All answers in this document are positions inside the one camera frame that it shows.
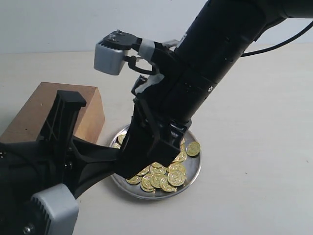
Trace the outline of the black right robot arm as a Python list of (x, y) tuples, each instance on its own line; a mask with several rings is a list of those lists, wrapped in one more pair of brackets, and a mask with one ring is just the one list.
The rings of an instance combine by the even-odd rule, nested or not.
[(163, 75), (136, 83), (134, 113), (114, 172), (132, 178), (153, 162), (168, 166), (191, 117), (247, 47), (286, 18), (311, 18), (310, 0), (210, 0), (174, 51), (155, 43), (140, 56)]

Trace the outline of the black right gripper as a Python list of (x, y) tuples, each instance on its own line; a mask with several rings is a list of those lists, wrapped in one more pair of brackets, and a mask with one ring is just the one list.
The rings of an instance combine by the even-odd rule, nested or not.
[(216, 83), (197, 70), (205, 61), (201, 45), (185, 42), (174, 50), (154, 41), (132, 45), (152, 65), (132, 93), (134, 113), (114, 166), (117, 175), (130, 179), (149, 163), (169, 166), (191, 126), (191, 117)]

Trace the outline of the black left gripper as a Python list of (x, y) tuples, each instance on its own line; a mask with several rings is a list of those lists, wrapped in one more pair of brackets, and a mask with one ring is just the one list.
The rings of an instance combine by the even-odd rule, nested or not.
[(64, 184), (78, 198), (114, 173), (119, 149), (72, 139), (85, 106), (79, 92), (58, 90), (38, 141), (0, 145), (2, 235), (23, 235), (24, 205), (33, 194)]

